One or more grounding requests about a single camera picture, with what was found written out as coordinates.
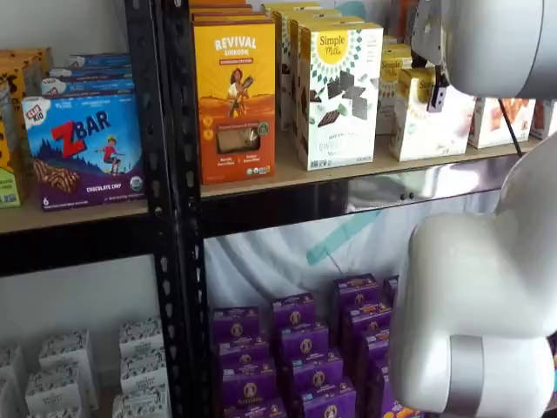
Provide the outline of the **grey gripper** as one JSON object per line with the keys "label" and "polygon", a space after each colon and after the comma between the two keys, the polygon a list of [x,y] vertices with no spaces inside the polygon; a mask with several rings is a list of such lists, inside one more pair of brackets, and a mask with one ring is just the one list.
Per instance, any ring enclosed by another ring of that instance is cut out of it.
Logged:
{"label": "grey gripper", "polygon": [[428,112],[441,112],[446,98],[449,80],[446,76],[444,20],[446,1],[420,0],[415,13],[411,47],[419,57],[435,65],[435,81],[427,104]]}

